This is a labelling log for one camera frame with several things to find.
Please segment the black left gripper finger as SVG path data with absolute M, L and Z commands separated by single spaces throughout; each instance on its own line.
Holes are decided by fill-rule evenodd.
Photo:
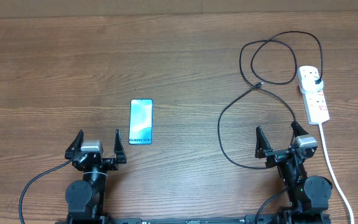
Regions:
M 115 132 L 115 143 L 114 143 L 114 153 L 116 155 L 116 163 L 117 164 L 126 164 L 127 157 L 124 152 L 124 148 L 121 141 L 120 131 L 116 129 Z
M 65 151 L 65 159 L 72 159 L 74 158 L 76 152 L 78 152 L 81 148 L 81 145 L 83 143 L 83 137 L 84 137 L 84 132 L 81 129 L 76 138 L 74 139 L 74 141 L 69 145 L 69 147 L 67 148 L 67 150 Z

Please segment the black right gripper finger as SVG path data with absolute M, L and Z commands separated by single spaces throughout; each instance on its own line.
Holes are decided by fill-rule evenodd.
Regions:
M 272 152 L 273 149 L 267 140 L 262 128 L 260 126 L 256 127 L 256 147 L 255 147 L 255 157 L 260 159 L 266 157 L 268 152 Z
M 308 134 L 308 132 L 305 131 L 297 121 L 293 121 L 291 123 L 291 127 L 292 127 L 293 135 L 295 138 L 298 136 L 304 136 L 304 135 Z

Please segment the blue Samsung Galaxy smartphone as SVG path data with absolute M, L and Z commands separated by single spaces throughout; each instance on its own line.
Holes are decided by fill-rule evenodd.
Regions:
M 152 143 L 153 100 L 133 99 L 130 108 L 129 144 Z

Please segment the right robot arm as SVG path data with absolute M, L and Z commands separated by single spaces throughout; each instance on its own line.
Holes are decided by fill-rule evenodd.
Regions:
M 329 199 L 333 184 L 325 177 L 308 176 L 304 161 L 314 156 L 317 140 L 296 121 L 291 123 L 293 143 L 286 149 L 273 150 L 261 127 L 256 127 L 255 157 L 266 159 L 266 168 L 276 167 L 284 189 L 270 197 L 255 214 L 255 223 L 330 223 Z M 281 194 L 288 194 L 289 207 L 279 208 L 272 215 L 261 215 L 263 208 Z

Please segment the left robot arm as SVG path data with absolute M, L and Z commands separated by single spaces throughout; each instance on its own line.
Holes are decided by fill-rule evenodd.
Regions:
M 79 131 L 75 140 L 65 151 L 65 159 L 83 173 L 81 180 L 72 182 L 66 189 L 68 204 L 67 223 L 114 223 L 104 210 L 108 172 L 119 169 L 127 157 L 117 129 L 114 143 L 115 157 L 103 157 L 103 145 L 99 140 L 84 140 Z

